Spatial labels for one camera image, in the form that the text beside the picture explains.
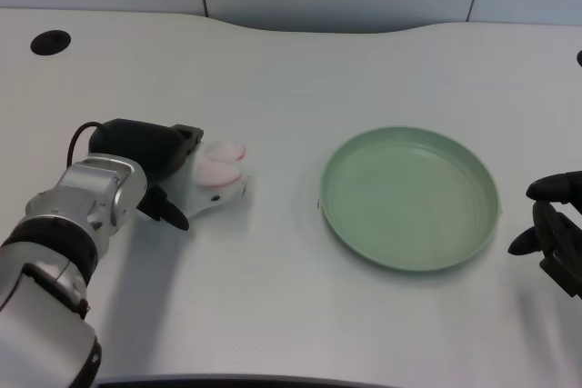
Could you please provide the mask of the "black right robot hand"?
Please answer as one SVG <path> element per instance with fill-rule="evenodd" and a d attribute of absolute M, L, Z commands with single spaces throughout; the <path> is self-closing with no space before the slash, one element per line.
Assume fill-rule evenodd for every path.
<path fill-rule="evenodd" d="M 540 268 L 569 296 L 581 295 L 581 228 L 553 206 L 581 210 L 581 173 L 553 174 L 532 183 L 526 196 L 534 201 L 533 226 L 510 244 L 516 256 L 541 252 Z"/>

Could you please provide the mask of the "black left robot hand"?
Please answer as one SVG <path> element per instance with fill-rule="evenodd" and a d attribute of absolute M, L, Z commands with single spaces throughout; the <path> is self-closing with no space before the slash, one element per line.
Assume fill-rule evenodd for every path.
<path fill-rule="evenodd" d="M 115 119 L 94 131 L 88 151 L 120 156 L 138 163 L 145 172 L 147 189 L 137 209 L 156 221 L 164 220 L 186 231 L 189 223 L 185 214 L 168 199 L 161 183 L 183 167 L 203 135 L 202 129 L 184 124 L 162 126 Z"/>

